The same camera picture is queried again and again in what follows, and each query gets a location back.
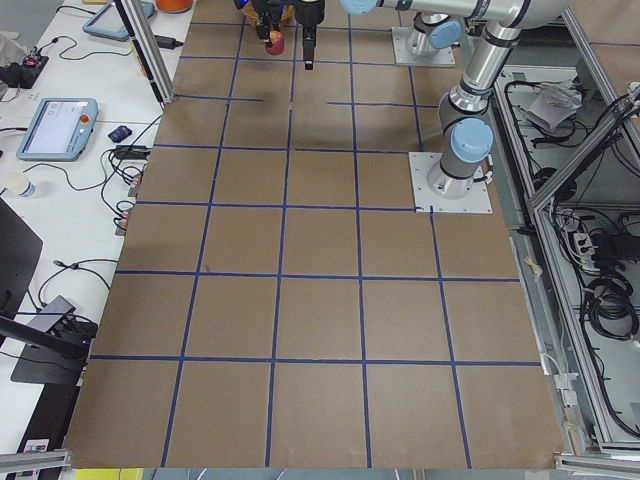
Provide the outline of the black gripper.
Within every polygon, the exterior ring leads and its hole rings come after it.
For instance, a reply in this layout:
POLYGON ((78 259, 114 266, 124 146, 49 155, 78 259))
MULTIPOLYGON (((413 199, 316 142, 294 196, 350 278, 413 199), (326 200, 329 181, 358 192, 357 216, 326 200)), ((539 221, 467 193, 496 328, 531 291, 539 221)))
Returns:
POLYGON ((282 1, 251 0, 256 15, 256 33, 264 45, 271 45, 271 25, 284 25, 287 21, 288 7, 282 1))
POLYGON ((324 0, 296 0, 295 19, 302 29, 302 49, 305 69, 313 69, 316 47, 316 27, 324 21, 324 0))

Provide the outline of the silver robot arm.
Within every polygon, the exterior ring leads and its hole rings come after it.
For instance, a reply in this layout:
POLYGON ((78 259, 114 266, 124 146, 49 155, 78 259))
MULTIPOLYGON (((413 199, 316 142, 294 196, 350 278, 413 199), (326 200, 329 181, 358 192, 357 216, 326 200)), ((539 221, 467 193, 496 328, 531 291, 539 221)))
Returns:
MULTIPOLYGON (((235 1, 234 4, 249 20, 270 55, 280 55, 284 51, 281 27, 294 17, 302 26, 305 67, 313 68, 317 26, 325 17, 324 1, 235 1)), ((438 52, 454 45, 460 35, 461 26, 450 15, 417 13, 408 47, 422 48, 417 50, 418 54, 426 53, 427 49, 438 52)))
POLYGON ((489 156, 494 134, 483 120, 493 86, 527 29, 542 27, 559 17, 566 1, 343 1, 342 8, 362 16, 375 8, 447 14, 485 19, 487 24, 458 85, 439 104, 446 147, 431 167, 427 186, 436 195, 457 200, 467 195, 478 166, 489 156))

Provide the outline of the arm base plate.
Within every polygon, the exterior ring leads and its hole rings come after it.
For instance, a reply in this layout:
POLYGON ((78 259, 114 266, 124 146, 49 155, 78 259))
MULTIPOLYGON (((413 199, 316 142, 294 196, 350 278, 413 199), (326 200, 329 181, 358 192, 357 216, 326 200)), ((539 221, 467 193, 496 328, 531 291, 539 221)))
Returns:
POLYGON ((456 39, 449 34, 421 33, 413 27, 391 30, 395 63, 404 66, 453 68, 452 45, 456 39))
POLYGON ((424 213, 491 214, 491 172, 479 165, 466 180, 450 179, 440 168, 439 152, 410 152, 414 209, 424 213))

